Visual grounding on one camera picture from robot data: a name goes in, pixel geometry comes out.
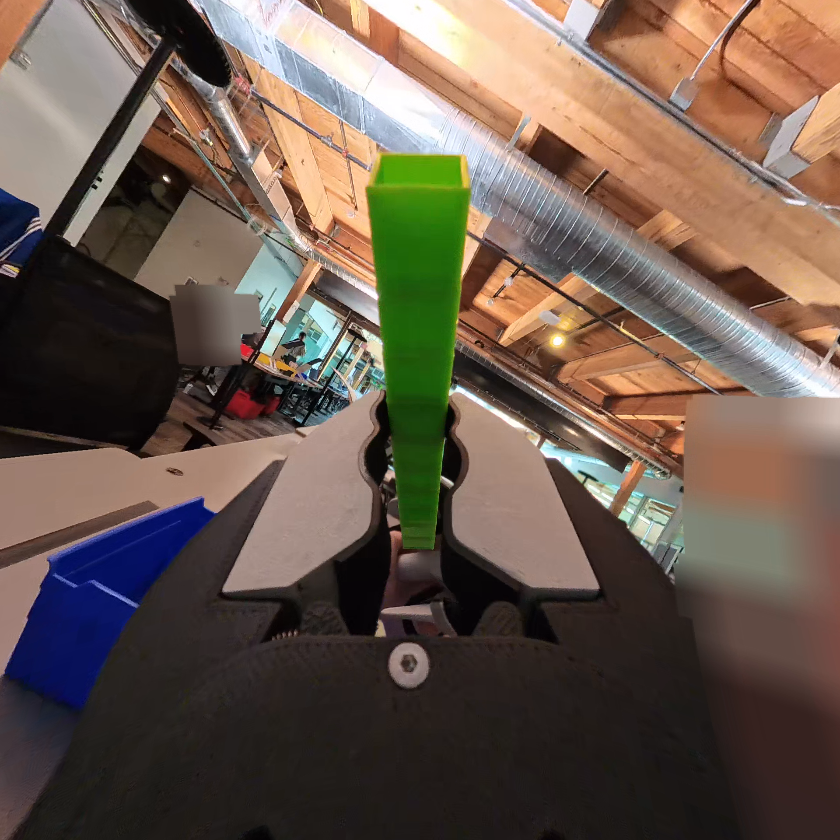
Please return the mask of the person's right hand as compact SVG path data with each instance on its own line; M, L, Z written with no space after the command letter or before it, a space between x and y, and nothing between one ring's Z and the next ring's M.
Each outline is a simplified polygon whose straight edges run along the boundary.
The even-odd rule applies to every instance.
M403 551L403 536L399 530L391 530L390 538L390 572L385 585L381 609L406 604L411 596L419 593L425 586L424 581L407 581L401 577L401 573L398 570L398 561Z

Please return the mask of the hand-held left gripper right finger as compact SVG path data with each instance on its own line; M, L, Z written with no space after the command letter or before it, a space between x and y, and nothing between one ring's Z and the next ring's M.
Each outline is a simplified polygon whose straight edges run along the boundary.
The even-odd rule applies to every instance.
M493 602L527 616L545 602L593 602L601 586L546 459L523 432L456 393L460 456L444 502L442 576L460 615Z

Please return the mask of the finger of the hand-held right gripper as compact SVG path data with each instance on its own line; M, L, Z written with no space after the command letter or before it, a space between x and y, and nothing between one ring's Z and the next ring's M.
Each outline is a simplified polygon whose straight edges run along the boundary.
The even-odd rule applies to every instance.
M396 560L396 578L402 583L442 583L439 550L418 550L400 553Z
M415 604L388 607L381 611L380 619L382 621L400 620L411 622L413 625L433 625L438 634L444 636L455 635L455 628L448 619L445 604Z

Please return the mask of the red crate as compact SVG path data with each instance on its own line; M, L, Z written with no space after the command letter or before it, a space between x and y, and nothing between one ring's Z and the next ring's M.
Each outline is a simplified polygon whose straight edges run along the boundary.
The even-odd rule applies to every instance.
M272 387L261 391L239 389L230 398L224 412L230 417L250 420L270 416L277 410L279 404L280 395L276 394Z

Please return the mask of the blue plastic bin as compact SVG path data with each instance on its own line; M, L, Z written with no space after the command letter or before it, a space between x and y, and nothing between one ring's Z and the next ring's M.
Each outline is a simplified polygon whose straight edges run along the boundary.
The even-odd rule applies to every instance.
M5 675L81 709L152 584L213 517L197 497L51 554Z

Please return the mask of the black floor lamp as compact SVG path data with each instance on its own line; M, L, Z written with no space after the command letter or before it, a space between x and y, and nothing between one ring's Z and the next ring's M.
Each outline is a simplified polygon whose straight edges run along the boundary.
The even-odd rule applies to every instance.
M111 118L45 227L45 237L62 237L100 171L108 162L166 64L178 55L185 67L216 94L232 80L232 69L220 42L203 17L187 1L128 2L134 13L159 37L119 109Z

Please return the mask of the silver ventilation duct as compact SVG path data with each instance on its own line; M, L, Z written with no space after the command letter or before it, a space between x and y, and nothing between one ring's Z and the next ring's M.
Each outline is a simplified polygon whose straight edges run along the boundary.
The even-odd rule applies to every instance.
M494 242L540 274L575 273L759 396L839 396L836 367L304 3L279 2L275 33L247 2L198 5L219 38L382 148L464 155Z
M254 194L270 224L279 230L282 240L277 243L295 251L299 256L313 260L324 269L326 279L321 286L322 294L355 312L356 320L365 319L378 329L380 316L375 289L318 252L300 232L278 174L271 169L270 164L261 169L256 167L257 164L266 163L267 158L257 146L248 144L226 90L205 82L177 58L171 63L192 85L198 97L203 100L203 105L212 114L221 135L228 143L228 155L238 174ZM486 392L512 413L517 413L523 407L525 418L547 435L568 446L593 448L594 457L604 462L608 462L614 453L619 453L620 459L629 459L643 465L656 478L666 480L675 474L674 470L663 467L637 448L625 445L615 435L604 434L588 416L539 387L532 378L523 377L510 366L499 364L489 353L485 336L480 335L475 339L458 332L455 339L455 377L472 383L477 390Z

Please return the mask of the green segmented bar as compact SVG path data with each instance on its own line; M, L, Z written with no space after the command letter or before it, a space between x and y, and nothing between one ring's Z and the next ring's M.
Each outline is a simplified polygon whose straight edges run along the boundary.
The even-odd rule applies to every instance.
M366 195L403 547L431 550L470 204L466 159L382 154Z

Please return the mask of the large black container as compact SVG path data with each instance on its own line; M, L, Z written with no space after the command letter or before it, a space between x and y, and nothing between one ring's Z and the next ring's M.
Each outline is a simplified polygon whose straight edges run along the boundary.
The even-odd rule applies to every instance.
M170 302L45 236L2 289L2 429L141 450L181 371Z

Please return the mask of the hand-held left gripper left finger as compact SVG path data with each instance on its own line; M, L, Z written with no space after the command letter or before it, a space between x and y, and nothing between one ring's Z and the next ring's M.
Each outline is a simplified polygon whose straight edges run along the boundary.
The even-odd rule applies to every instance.
M380 483L388 432L374 392L313 428L281 467L222 587L235 600L330 602L377 614L391 541Z

